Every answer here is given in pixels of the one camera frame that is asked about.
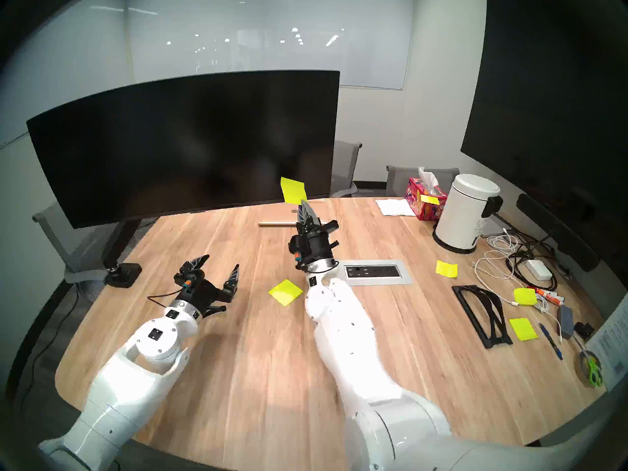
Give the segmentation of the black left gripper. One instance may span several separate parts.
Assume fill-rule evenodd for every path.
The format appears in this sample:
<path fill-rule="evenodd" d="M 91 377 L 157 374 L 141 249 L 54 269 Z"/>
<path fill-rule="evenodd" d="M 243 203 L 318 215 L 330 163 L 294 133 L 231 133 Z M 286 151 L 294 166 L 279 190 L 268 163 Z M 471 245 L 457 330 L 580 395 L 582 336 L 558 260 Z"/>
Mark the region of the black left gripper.
<path fill-rule="evenodd" d="M 225 305 L 213 305 L 214 302 L 231 303 L 237 292 L 239 284 L 239 264 L 235 265 L 228 280 L 219 289 L 205 279 L 204 272 L 192 272 L 201 269 L 210 255 L 205 254 L 190 261 L 184 262 L 180 267 L 180 273 L 174 276 L 174 282 L 181 287 L 174 306 L 179 303 L 187 303 L 199 312 L 202 318 L 225 312 Z"/>

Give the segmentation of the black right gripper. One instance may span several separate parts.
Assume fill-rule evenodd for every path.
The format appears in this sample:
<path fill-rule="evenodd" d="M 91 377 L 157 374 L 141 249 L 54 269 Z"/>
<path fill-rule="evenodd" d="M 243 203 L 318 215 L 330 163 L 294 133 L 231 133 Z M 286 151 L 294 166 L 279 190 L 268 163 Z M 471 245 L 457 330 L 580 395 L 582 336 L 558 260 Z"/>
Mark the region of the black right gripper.
<path fill-rule="evenodd" d="M 339 262 L 333 258 L 332 249 L 339 241 L 329 242 L 329 234 L 339 228 L 337 221 L 321 225 L 320 219 L 306 200 L 302 200 L 297 210 L 297 234 L 288 243 L 288 250 L 295 256 L 297 270 L 305 273 L 326 273 L 335 269 Z M 326 268 L 314 270 L 310 265 L 324 261 Z"/>

